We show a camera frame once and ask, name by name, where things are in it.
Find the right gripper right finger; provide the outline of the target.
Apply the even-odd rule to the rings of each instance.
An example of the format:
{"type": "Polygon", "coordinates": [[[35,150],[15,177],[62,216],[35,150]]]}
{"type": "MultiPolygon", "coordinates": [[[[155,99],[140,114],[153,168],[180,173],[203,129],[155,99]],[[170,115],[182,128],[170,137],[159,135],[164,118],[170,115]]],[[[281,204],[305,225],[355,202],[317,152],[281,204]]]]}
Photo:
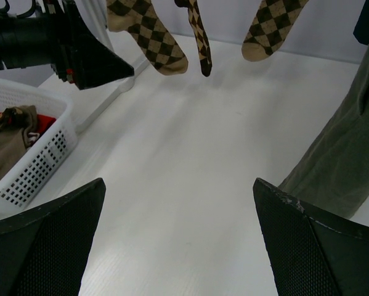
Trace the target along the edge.
{"type": "Polygon", "coordinates": [[[254,203],[279,295],[369,295],[369,227],[257,178],[254,203]]]}

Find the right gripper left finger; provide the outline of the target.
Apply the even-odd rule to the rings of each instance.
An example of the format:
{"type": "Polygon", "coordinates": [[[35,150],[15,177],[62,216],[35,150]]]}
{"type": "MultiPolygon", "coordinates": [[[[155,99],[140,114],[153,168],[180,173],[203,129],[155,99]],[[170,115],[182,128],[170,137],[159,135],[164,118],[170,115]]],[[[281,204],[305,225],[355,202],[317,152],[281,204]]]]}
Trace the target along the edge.
{"type": "Polygon", "coordinates": [[[0,295],[78,295],[105,192],[97,178],[0,220],[0,295]]]}

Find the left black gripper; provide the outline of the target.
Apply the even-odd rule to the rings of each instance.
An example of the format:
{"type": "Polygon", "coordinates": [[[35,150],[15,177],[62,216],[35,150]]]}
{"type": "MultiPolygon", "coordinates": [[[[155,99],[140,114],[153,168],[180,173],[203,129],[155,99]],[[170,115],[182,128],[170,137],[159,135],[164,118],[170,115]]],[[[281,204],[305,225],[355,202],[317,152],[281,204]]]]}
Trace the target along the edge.
{"type": "Polygon", "coordinates": [[[134,76],[134,68],[90,32],[74,1],[37,1],[22,14],[0,7],[0,71],[50,65],[78,89],[134,76]]]}

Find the brown yellow argyle sock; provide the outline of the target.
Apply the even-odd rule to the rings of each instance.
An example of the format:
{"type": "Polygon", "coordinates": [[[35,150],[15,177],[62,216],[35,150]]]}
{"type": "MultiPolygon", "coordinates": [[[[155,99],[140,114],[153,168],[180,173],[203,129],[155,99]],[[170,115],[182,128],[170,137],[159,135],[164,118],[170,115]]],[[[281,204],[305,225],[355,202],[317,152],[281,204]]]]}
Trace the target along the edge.
{"type": "Polygon", "coordinates": [[[151,1],[107,1],[106,7],[109,31],[129,33],[157,72],[171,76],[187,71],[186,55],[157,16],[151,1]]]}

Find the brown tan argyle sock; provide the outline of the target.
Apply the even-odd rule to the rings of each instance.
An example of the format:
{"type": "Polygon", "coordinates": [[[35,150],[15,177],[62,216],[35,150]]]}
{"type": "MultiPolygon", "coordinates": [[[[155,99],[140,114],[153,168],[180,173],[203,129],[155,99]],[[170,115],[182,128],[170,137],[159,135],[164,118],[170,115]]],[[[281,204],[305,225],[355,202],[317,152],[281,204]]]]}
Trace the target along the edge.
{"type": "Polygon", "coordinates": [[[308,0],[263,0],[241,46],[245,60],[270,57],[285,42],[308,0]]]}

